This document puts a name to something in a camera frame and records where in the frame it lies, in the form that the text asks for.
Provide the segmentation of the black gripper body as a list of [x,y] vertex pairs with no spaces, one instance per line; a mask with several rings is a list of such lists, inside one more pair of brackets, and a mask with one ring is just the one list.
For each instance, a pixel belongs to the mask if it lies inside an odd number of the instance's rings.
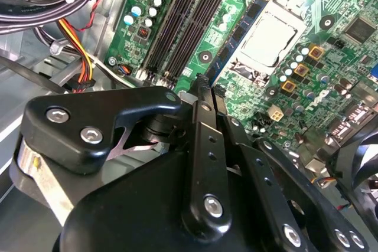
[[[25,112],[15,160],[25,157]],[[76,185],[83,198],[74,206],[58,239],[60,251],[262,251],[242,177],[226,169],[232,217],[219,238],[198,238],[181,213],[189,158],[167,152],[107,184],[68,174],[54,162],[64,188]]]

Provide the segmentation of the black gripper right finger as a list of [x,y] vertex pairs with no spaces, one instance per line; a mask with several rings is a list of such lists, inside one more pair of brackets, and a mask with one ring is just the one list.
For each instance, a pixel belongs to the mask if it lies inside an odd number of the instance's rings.
[[241,171],[263,250],[369,251],[357,229],[273,142],[247,137],[242,124],[227,114],[225,92],[214,87],[226,162]]

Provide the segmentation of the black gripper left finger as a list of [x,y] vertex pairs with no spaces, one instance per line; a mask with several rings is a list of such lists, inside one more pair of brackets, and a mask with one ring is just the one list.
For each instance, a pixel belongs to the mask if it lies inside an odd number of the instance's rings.
[[63,187],[48,167],[91,176],[118,156],[167,143],[189,158],[184,224],[198,238],[219,238],[232,217],[226,192],[223,135],[217,130],[215,91],[199,75],[182,97],[162,87],[59,94],[25,108],[26,170],[61,224],[83,195]]

